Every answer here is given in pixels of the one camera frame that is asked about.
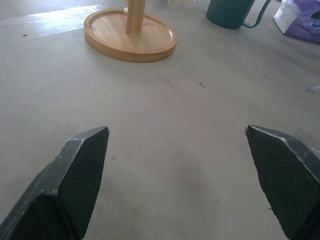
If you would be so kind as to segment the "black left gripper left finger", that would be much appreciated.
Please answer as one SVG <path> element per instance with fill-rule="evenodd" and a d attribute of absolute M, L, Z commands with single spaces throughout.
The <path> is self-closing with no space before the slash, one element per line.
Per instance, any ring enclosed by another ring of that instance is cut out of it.
<path fill-rule="evenodd" d="M 67 140 L 0 224 L 0 240 L 82 240 L 99 194 L 109 128 Z"/>

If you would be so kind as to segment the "dark green mug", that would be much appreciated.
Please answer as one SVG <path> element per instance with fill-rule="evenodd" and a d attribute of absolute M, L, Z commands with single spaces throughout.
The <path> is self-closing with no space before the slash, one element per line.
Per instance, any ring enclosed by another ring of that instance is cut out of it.
<path fill-rule="evenodd" d="M 272 0 L 265 0 L 256 22 L 249 24 L 245 22 L 253 4 L 256 0 L 210 0 L 206 17 L 207 19 L 223 28 L 236 30 L 241 26 L 252 29 L 258 26 L 263 15 Z"/>

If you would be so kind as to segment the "purple and white tissue pack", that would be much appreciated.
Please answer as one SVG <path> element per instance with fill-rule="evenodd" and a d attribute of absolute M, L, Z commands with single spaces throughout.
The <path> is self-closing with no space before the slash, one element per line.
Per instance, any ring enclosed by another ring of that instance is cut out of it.
<path fill-rule="evenodd" d="M 320 0 L 281 0 L 273 20 L 284 35 L 320 44 Z"/>

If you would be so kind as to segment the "wooden round stand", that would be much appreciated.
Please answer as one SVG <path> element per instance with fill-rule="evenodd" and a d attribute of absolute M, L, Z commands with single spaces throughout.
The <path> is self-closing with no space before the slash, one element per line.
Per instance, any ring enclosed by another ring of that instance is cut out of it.
<path fill-rule="evenodd" d="M 177 34 L 166 22 L 145 13 L 146 0 L 126 0 L 124 8 L 98 10 L 83 23 L 86 42 L 111 58 L 153 63 L 175 51 Z"/>

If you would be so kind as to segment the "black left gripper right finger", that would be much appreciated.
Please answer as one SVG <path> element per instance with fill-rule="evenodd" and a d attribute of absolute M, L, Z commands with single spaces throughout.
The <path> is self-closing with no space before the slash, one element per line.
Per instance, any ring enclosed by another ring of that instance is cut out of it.
<path fill-rule="evenodd" d="M 301 140 L 256 125 L 245 135 L 258 180 L 289 240 L 320 240 L 320 158 Z"/>

